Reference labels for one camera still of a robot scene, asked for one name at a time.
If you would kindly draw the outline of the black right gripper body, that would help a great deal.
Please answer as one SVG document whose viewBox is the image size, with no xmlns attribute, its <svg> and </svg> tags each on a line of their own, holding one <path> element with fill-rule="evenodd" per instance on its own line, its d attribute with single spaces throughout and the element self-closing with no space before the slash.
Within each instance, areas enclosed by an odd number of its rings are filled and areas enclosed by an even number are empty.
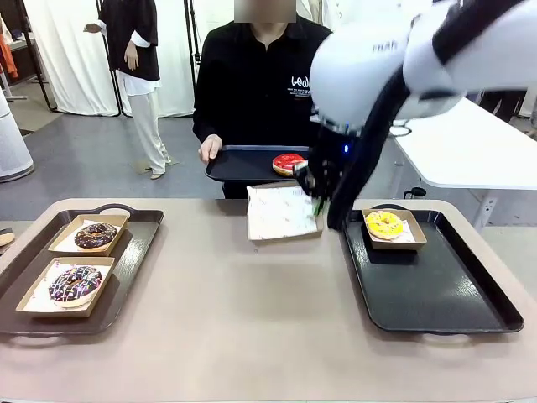
<svg viewBox="0 0 537 403">
<path fill-rule="evenodd" d="M 339 177 L 360 140 L 359 132 L 350 135 L 332 131 L 318 124 L 317 139 L 312 147 L 312 171 L 315 175 L 335 175 Z"/>
</svg>

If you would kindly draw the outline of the person right hand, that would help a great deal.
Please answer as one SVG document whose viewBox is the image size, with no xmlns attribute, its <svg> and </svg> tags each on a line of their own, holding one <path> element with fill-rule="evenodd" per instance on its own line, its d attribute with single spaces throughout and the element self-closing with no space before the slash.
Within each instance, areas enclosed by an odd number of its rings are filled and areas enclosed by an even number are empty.
<svg viewBox="0 0 537 403">
<path fill-rule="evenodd" d="M 211 134 L 201 143 L 198 150 L 201 161 L 208 165 L 222 149 L 222 139 L 217 134 Z"/>
</svg>

